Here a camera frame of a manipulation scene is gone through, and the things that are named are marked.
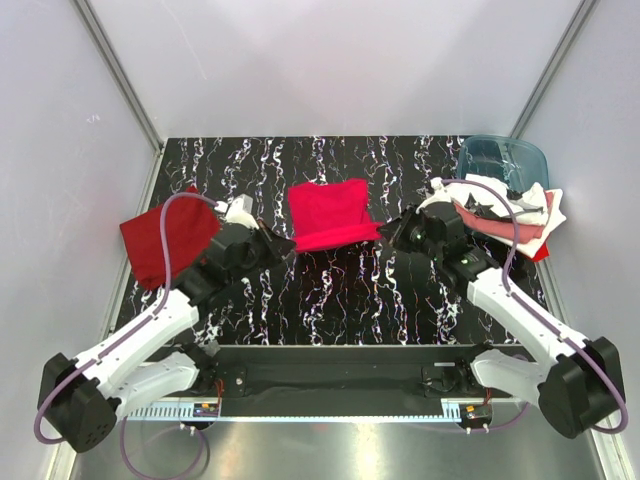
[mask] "cable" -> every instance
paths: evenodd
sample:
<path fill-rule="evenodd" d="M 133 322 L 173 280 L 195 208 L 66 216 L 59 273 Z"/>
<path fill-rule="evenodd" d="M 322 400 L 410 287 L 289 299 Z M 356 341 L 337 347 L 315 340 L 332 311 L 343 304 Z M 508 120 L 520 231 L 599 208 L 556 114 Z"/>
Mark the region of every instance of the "cable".
<path fill-rule="evenodd" d="M 176 426 L 175 425 L 171 425 L 170 427 L 167 427 L 163 430 L 160 430 L 159 432 L 153 434 L 151 436 L 151 438 L 148 438 L 147 440 L 145 440 L 142 445 L 140 445 L 138 448 L 134 449 L 133 452 L 129 451 L 127 452 L 127 456 L 129 458 L 134 457 L 135 455 L 137 455 L 138 453 L 144 451 L 145 448 L 147 448 L 148 446 L 150 446 L 152 443 L 154 443 L 156 440 L 164 437 L 167 433 L 173 432 L 175 431 Z"/>
<path fill-rule="evenodd" d="M 218 392 L 218 416 L 220 416 L 220 412 L 222 411 L 222 394 L 224 393 L 224 381 L 219 378 L 215 382 L 216 391 Z"/>
<path fill-rule="evenodd" d="M 129 456 L 127 455 L 127 450 L 125 448 L 125 440 L 124 440 L 126 425 L 127 425 L 127 418 L 125 417 L 122 420 L 122 427 L 120 428 L 120 455 L 122 456 L 122 460 L 124 461 L 124 464 L 127 466 L 129 471 L 134 475 L 136 475 L 138 478 L 141 478 L 142 480 L 184 480 L 198 466 L 198 463 L 202 458 L 202 453 L 204 452 L 206 439 L 204 437 L 204 434 L 200 430 L 193 428 L 191 429 L 191 431 L 196 432 L 198 434 L 198 439 L 200 440 L 199 442 L 200 447 L 198 448 L 198 454 L 196 455 L 196 458 L 193 460 L 193 462 L 191 462 L 191 465 L 189 465 L 189 467 L 184 472 L 174 477 L 165 477 L 165 478 L 151 477 L 149 475 L 145 475 L 144 473 L 140 472 L 139 470 L 136 469 L 136 467 L 133 466 L 133 464 L 131 463 L 131 460 L 129 459 Z M 182 427 L 179 426 L 179 427 L 176 427 L 176 429 L 182 430 Z"/>
<path fill-rule="evenodd" d="M 611 395 L 615 399 L 616 403 L 618 404 L 618 408 L 620 409 L 620 424 L 614 428 L 603 428 L 597 425 L 593 426 L 592 428 L 597 432 L 606 433 L 609 435 L 622 432 L 625 428 L 627 428 L 627 425 L 629 424 L 629 412 L 627 410 L 627 406 L 624 402 L 624 399 L 622 398 L 622 395 L 620 395 L 620 392 L 618 391 L 616 386 L 613 384 L 611 379 L 604 372 L 604 370 L 602 370 L 602 368 L 600 368 L 600 365 L 598 365 L 595 360 L 593 360 L 589 355 L 587 355 L 587 353 L 582 348 L 580 348 L 573 340 L 571 340 L 570 338 L 563 338 L 560 330 L 555 325 L 553 325 L 546 318 L 540 315 L 516 292 L 513 292 L 511 290 L 511 285 L 509 284 L 509 270 L 511 268 L 511 263 L 513 262 L 513 259 L 516 255 L 516 248 L 518 247 L 518 238 L 520 235 L 520 226 L 518 225 L 516 216 L 513 213 L 513 210 L 511 209 L 511 206 L 509 205 L 509 203 L 504 198 L 502 198 L 495 190 L 493 190 L 490 187 L 487 187 L 486 185 L 480 182 L 474 182 L 472 180 L 448 179 L 448 180 L 442 180 L 442 183 L 444 185 L 447 185 L 450 183 L 463 183 L 467 185 L 474 185 L 476 187 L 482 187 L 485 190 L 487 190 L 489 193 L 491 193 L 493 196 L 495 196 L 500 201 L 500 203 L 502 203 L 502 205 L 507 209 L 507 212 L 509 212 L 509 217 L 511 218 L 511 222 L 513 224 L 513 231 L 514 231 L 513 245 L 509 250 L 509 254 L 507 255 L 507 260 L 504 262 L 504 267 L 502 267 L 502 284 L 504 285 L 504 288 L 507 291 L 507 294 L 510 294 L 511 297 L 513 297 L 516 300 L 516 302 L 518 302 L 520 306 L 522 306 L 522 308 L 528 311 L 536 320 L 542 323 L 554 335 L 556 335 L 558 338 L 561 338 L 563 342 L 565 342 L 573 350 L 575 350 L 575 352 L 580 357 L 582 357 L 582 359 L 585 362 L 587 362 L 587 364 L 593 369 L 596 375 L 598 375 L 600 380 L 602 380 L 602 383 L 604 383 L 607 389 L 611 392 Z"/>
<path fill-rule="evenodd" d="M 484 397 L 484 402 L 482 402 L 482 405 L 480 405 L 481 407 L 484 407 L 485 405 L 489 405 L 489 402 L 491 401 L 491 389 L 487 388 L 485 389 L 487 391 L 486 396 Z"/>
<path fill-rule="evenodd" d="M 151 320 L 153 320 L 153 318 L 158 313 L 160 313 L 160 311 L 167 304 L 167 301 L 169 300 L 169 291 L 171 290 L 171 258 L 170 258 L 170 255 L 169 255 L 169 245 L 168 245 L 168 242 L 167 242 L 167 225 L 166 225 L 167 224 L 167 210 L 169 209 L 169 206 L 175 200 L 177 200 L 178 198 L 183 198 L 183 197 L 189 197 L 189 198 L 195 198 L 195 199 L 201 200 L 201 201 L 206 202 L 209 205 L 213 206 L 214 208 L 217 205 L 217 202 L 211 200 L 210 198 L 207 198 L 207 197 L 205 197 L 203 195 L 199 195 L 197 193 L 190 193 L 190 192 L 175 193 L 175 194 L 173 194 L 171 197 L 169 197 L 167 199 L 167 201 L 162 206 L 162 211 L 160 213 L 160 241 L 162 243 L 162 254 L 163 254 L 163 257 L 164 257 L 165 288 L 164 288 L 164 292 L 163 292 L 162 298 L 160 299 L 160 302 L 158 303 L 158 306 L 153 309 L 152 313 L 147 318 L 142 320 L 134 328 L 129 330 L 127 333 L 122 335 L 122 337 L 120 337 L 118 340 L 116 340 L 111 345 L 109 345 L 107 348 L 105 348 L 103 351 L 98 353 L 98 359 L 97 360 L 96 359 L 91 359 L 87 363 L 82 365 L 81 367 L 77 367 L 76 370 L 73 373 L 71 373 L 62 382 L 60 382 L 60 384 L 57 385 L 51 391 L 51 393 L 49 393 L 49 395 L 47 395 L 47 397 L 42 402 L 42 405 L 40 405 L 40 408 L 38 409 L 38 413 L 36 414 L 35 421 L 33 423 L 33 433 L 34 433 L 36 439 L 39 442 L 44 443 L 45 445 L 55 445 L 55 444 L 58 444 L 58 443 L 62 443 L 64 441 L 64 438 L 47 438 L 47 437 L 45 437 L 44 434 L 42 433 L 42 428 L 41 428 L 42 427 L 42 419 L 44 418 L 47 410 L 51 407 L 51 404 L 56 399 L 56 397 L 60 394 L 60 392 L 62 390 L 64 390 L 67 387 L 67 385 L 69 385 L 71 382 L 73 382 L 76 378 L 78 378 L 80 375 L 82 375 L 86 370 L 88 370 L 90 367 L 96 365 L 100 360 L 102 360 L 104 357 L 109 355 L 113 350 L 118 348 L 120 345 L 122 345 L 124 342 L 126 342 L 129 338 L 131 338 L 133 335 L 135 335 L 141 328 L 143 328 L 147 323 L 149 323 Z"/>

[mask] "white wall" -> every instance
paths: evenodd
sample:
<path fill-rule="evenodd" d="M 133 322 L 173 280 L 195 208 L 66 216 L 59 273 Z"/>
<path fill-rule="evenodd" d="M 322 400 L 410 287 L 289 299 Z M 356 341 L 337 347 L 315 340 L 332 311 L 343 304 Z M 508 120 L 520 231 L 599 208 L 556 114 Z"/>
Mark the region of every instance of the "white wall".
<path fill-rule="evenodd" d="M 71 2 L 0 9 L 0 476 L 41 479 L 43 364 L 98 339 L 153 152 Z"/>
<path fill-rule="evenodd" d="M 91 0 L 161 135 L 508 134 L 579 0 Z"/>
<path fill-rule="evenodd" d="M 640 3 L 600 2 L 524 138 L 546 154 L 569 221 L 550 250 L 571 322 L 620 349 L 640 473 Z"/>

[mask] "white cloth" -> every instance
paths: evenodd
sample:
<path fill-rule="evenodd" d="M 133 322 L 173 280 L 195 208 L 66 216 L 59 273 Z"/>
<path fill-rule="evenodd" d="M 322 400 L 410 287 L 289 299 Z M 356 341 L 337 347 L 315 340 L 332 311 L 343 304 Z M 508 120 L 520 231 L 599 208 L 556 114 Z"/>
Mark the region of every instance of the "white cloth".
<path fill-rule="evenodd" d="M 467 175 L 466 180 L 481 183 L 496 191 L 504 198 L 509 206 L 513 209 L 514 213 L 522 212 L 524 208 L 541 208 L 540 212 L 523 213 L 516 216 L 518 223 L 523 225 L 543 225 L 542 237 L 534 238 L 528 243 L 519 243 L 517 250 L 524 253 L 529 258 L 533 258 L 535 254 L 540 250 L 544 242 L 547 241 L 549 234 L 553 232 L 560 224 L 562 224 L 567 217 L 565 217 L 560 211 L 560 201 L 562 200 L 562 190 L 550 190 L 553 193 L 553 202 L 551 208 L 547 206 L 547 198 L 545 196 L 544 189 L 539 183 L 535 183 L 530 190 L 523 193 L 519 200 L 509 200 L 507 198 L 507 185 L 500 180 L 489 177 L 482 177 L 480 175 Z M 501 217 L 508 217 L 509 212 L 502 205 L 500 201 L 489 191 L 482 187 L 476 187 L 475 185 L 465 185 L 463 183 L 451 183 L 444 185 L 441 178 L 434 178 L 431 180 L 431 188 L 434 190 L 433 195 L 429 196 L 424 202 L 420 204 L 418 210 L 423 209 L 427 205 L 435 202 L 455 202 L 458 205 L 464 207 L 469 200 L 469 194 L 473 195 L 473 198 L 481 205 L 492 205 L 491 211 Z M 506 244 L 513 245 L 511 240 L 502 237 L 496 237 L 494 235 L 488 235 L 491 238 Z"/>
<path fill-rule="evenodd" d="M 518 223 L 522 225 L 543 226 L 549 222 L 547 197 L 544 194 L 542 185 L 539 183 L 536 182 L 533 187 L 524 192 L 520 199 L 509 200 L 507 198 L 507 185 L 496 178 L 469 174 L 466 176 L 465 180 L 481 183 L 482 185 L 486 185 L 492 190 L 495 190 L 495 192 L 509 204 L 513 213 L 517 215 L 516 220 Z M 451 201 L 465 208 L 469 201 L 469 195 L 473 195 L 475 201 L 480 205 L 491 206 L 491 211 L 497 216 L 504 218 L 509 217 L 509 212 L 507 212 L 504 205 L 502 205 L 495 195 L 482 187 L 465 183 L 450 183 L 444 186 L 441 178 L 434 178 L 431 180 L 431 188 L 433 188 L 434 194 L 422 202 L 418 209 L 424 208 L 434 202 Z M 536 209 L 538 211 L 521 213 L 525 209 Z"/>
<path fill-rule="evenodd" d="M 524 253 L 527 257 L 533 258 L 535 257 L 538 250 L 542 248 L 544 242 L 549 238 L 549 234 L 553 232 L 560 224 L 562 224 L 567 217 L 565 217 L 560 211 L 560 200 L 562 200 L 562 190 L 549 190 L 553 193 L 553 203 L 551 204 L 551 209 L 549 210 L 549 222 L 545 225 L 542 230 L 542 236 L 540 238 L 533 238 L 528 243 L 519 243 L 516 247 L 516 250 Z M 494 235 L 488 235 L 491 238 L 495 238 L 496 240 L 504 243 L 505 245 L 513 245 L 513 242 L 507 238 L 496 237 Z"/>

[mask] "red cloth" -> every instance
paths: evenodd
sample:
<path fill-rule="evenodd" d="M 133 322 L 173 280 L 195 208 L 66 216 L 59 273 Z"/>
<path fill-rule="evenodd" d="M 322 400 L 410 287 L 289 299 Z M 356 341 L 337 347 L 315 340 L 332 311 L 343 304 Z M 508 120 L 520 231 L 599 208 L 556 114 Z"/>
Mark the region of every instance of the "red cloth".
<path fill-rule="evenodd" d="M 187 192 L 198 193 L 195 187 Z M 160 241 L 162 205 L 120 225 L 133 276 L 146 289 L 164 283 L 165 269 Z M 191 265 L 220 230 L 218 219 L 207 204 L 196 198 L 178 198 L 167 211 L 167 241 L 171 275 Z"/>
<path fill-rule="evenodd" d="M 551 208 L 553 204 L 553 193 L 545 192 L 547 198 L 547 207 Z M 455 204 L 457 212 L 462 217 L 464 224 L 477 230 L 478 232 L 486 233 L 488 235 L 495 235 L 496 237 L 508 238 L 513 240 L 514 231 L 511 222 L 499 222 L 497 220 L 487 220 L 484 218 L 476 217 L 474 214 L 468 212 L 463 207 Z M 534 238 L 542 238 L 543 226 L 539 225 L 520 225 L 518 231 L 520 232 L 518 243 L 529 243 Z"/>
<path fill-rule="evenodd" d="M 547 243 L 545 242 L 542 244 L 542 246 L 540 247 L 540 250 L 536 252 L 536 254 L 533 256 L 531 260 L 533 260 L 534 262 L 539 262 L 540 260 L 544 260 L 548 256 L 549 256 L 549 249 L 547 248 Z"/>
<path fill-rule="evenodd" d="M 378 240 L 381 223 L 371 222 L 367 182 L 303 183 L 288 192 L 296 251 L 326 250 L 350 243 Z"/>

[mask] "crumpled cloth pile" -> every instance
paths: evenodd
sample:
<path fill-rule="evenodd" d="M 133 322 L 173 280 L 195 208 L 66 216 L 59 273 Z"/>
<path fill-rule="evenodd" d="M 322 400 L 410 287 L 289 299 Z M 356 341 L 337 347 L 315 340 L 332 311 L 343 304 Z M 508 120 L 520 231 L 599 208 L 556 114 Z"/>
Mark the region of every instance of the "crumpled cloth pile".
<path fill-rule="evenodd" d="M 519 224 L 517 249 L 534 261 L 549 255 L 546 241 L 567 218 L 560 211 L 562 190 L 545 191 L 535 183 L 523 193 L 514 192 L 496 178 L 469 174 L 465 180 L 481 183 L 496 191 L 516 215 Z M 441 178 L 431 180 L 430 195 L 418 207 L 434 202 L 453 202 L 465 225 L 506 245 L 513 245 L 514 228 L 507 209 L 482 187 L 462 183 L 444 185 Z"/>

